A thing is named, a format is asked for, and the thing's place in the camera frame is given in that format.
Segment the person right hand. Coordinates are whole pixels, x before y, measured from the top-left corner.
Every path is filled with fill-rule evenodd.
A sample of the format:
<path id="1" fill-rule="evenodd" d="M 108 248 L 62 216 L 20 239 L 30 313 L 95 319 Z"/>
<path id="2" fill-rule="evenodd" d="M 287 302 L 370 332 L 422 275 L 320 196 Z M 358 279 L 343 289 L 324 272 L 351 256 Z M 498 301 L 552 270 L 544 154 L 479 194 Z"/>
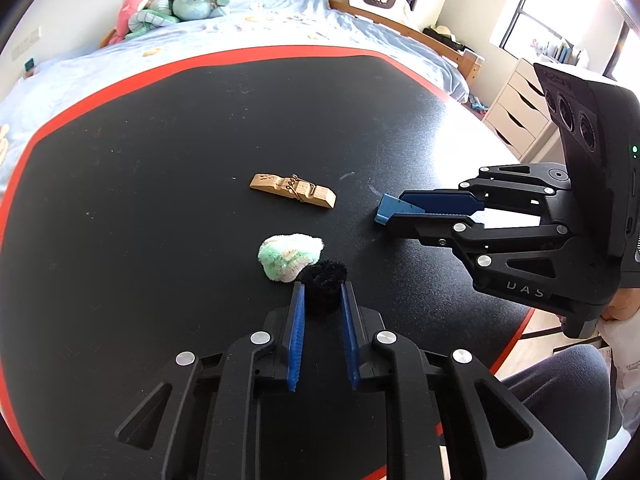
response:
<path id="1" fill-rule="evenodd" d="M 632 318 L 640 309 L 640 289 L 620 288 L 601 314 L 605 321 L 623 321 Z"/>

